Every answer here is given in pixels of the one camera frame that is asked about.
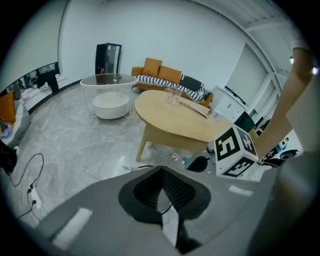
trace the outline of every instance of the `wooden table leg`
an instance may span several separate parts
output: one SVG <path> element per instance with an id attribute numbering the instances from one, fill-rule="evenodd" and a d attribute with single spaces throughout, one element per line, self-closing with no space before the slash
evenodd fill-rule
<path id="1" fill-rule="evenodd" d="M 148 126 L 146 125 L 145 128 L 144 128 L 144 132 L 143 132 L 143 135 L 142 135 L 142 138 L 141 138 L 139 149 L 138 149 L 138 152 L 137 152 L 136 157 L 135 157 L 135 161 L 136 162 L 140 162 L 140 158 L 141 158 L 142 152 L 144 151 L 145 145 L 147 143 L 147 138 L 146 138 L 146 134 L 147 134 L 146 130 L 148 129 L 147 127 Z"/>

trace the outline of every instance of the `black cushion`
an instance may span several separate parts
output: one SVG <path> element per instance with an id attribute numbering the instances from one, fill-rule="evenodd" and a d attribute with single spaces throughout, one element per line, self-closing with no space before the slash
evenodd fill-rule
<path id="1" fill-rule="evenodd" d="M 186 87 L 189 90 L 194 91 L 194 92 L 200 90 L 201 84 L 202 83 L 200 81 L 198 81 L 190 76 L 187 76 L 187 75 L 185 75 L 184 78 L 180 80 L 181 86 Z"/>

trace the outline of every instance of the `orange sofa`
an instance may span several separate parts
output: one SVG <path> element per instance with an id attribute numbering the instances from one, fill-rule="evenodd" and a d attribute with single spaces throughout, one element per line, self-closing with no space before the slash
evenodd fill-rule
<path id="1" fill-rule="evenodd" d="M 160 62 L 160 65 L 162 64 L 162 61 L 161 61 L 161 60 L 155 60 L 155 59 L 146 58 L 146 62 L 145 62 L 145 65 L 144 65 L 144 66 L 146 66 L 148 60 L 158 61 L 158 62 Z M 134 66 L 134 67 L 132 68 L 132 71 L 131 71 L 131 76 L 135 77 L 135 76 L 142 75 L 142 74 L 143 74 L 143 70 L 144 70 L 144 67 L 143 67 L 143 66 Z M 161 79 L 165 79 L 165 78 L 166 78 L 167 80 L 170 81 L 170 79 L 167 78 L 167 77 L 163 77 L 163 76 L 162 76 L 162 77 L 159 77 L 159 76 L 160 76 L 160 72 L 158 73 L 158 70 L 155 69 L 155 71 L 153 71 L 153 73 L 150 73 L 149 75 L 152 76 L 152 77 L 157 77 L 157 78 L 161 78 Z M 143 89 L 143 90 L 158 90 L 158 91 L 164 91 L 164 90 L 166 89 L 166 87 L 160 87 L 160 86 L 149 85 L 149 84 L 144 84 L 144 83 L 137 83 L 137 84 L 134 85 L 134 86 L 137 87 L 137 88 Z M 185 94 L 185 93 L 182 93 L 182 94 L 181 94 L 181 97 L 192 101 L 192 99 L 191 99 L 190 97 L 188 97 L 188 95 Z M 210 95 L 207 97 L 207 99 L 204 99 L 204 98 L 203 98 L 203 99 L 199 102 L 199 104 L 200 104 L 200 105 L 203 105 L 203 106 L 205 106 L 205 107 L 208 107 L 209 104 L 212 102 L 213 98 L 214 98 L 214 95 L 213 95 L 213 94 L 210 94 Z"/>

